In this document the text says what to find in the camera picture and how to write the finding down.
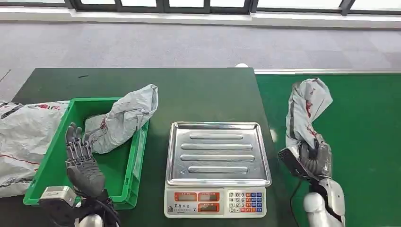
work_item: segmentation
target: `red lcd display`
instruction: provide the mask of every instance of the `red lcd display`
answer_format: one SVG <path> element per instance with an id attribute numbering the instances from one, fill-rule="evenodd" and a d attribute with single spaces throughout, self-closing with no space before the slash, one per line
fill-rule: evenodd
<path id="1" fill-rule="evenodd" d="M 200 192 L 198 193 L 198 201 L 217 202 L 220 200 L 219 192 Z"/>
<path id="2" fill-rule="evenodd" d="M 199 203 L 198 212 L 218 213 L 220 211 L 219 203 Z"/>
<path id="3" fill-rule="evenodd" d="M 175 201 L 196 201 L 196 193 L 194 192 L 175 192 L 174 193 Z"/>

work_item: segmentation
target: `digital scale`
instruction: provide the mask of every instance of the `digital scale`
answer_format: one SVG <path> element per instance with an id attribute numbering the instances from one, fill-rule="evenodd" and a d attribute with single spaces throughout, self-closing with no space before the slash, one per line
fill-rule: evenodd
<path id="1" fill-rule="evenodd" d="M 175 122 L 170 131 L 167 218 L 262 218 L 271 185 L 254 122 Z"/>

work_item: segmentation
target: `gray carpet floor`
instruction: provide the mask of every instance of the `gray carpet floor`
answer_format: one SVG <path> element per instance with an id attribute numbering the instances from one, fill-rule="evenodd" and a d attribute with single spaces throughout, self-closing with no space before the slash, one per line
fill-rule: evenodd
<path id="1" fill-rule="evenodd" d="M 0 23 L 0 100 L 34 68 L 401 69 L 401 31 Z"/>

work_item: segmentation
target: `robotic hand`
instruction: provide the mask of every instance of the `robotic hand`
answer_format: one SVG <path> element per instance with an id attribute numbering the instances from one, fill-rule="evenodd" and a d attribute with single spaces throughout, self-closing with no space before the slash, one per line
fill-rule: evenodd
<path id="1" fill-rule="evenodd" d="M 306 142 L 279 152 L 292 175 L 310 183 L 304 209 L 311 227 L 345 227 L 345 202 L 341 186 L 332 180 L 330 146 L 318 134 L 315 148 Z"/>
<path id="2" fill-rule="evenodd" d="M 88 136 L 82 141 L 82 129 L 74 123 L 66 132 L 67 176 L 73 188 L 47 187 L 39 199 L 59 226 L 121 226 L 113 202 L 105 189 L 105 176 L 92 156 Z M 82 200 L 75 204 L 76 196 Z"/>

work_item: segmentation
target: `keypad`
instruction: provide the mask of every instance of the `keypad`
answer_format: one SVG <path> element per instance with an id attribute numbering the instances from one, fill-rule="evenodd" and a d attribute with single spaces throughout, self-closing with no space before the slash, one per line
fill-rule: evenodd
<path id="1" fill-rule="evenodd" d="M 229 192 L 228 205 L 231 213 L 261 213 L 263 197 L 261 192 Z"/>

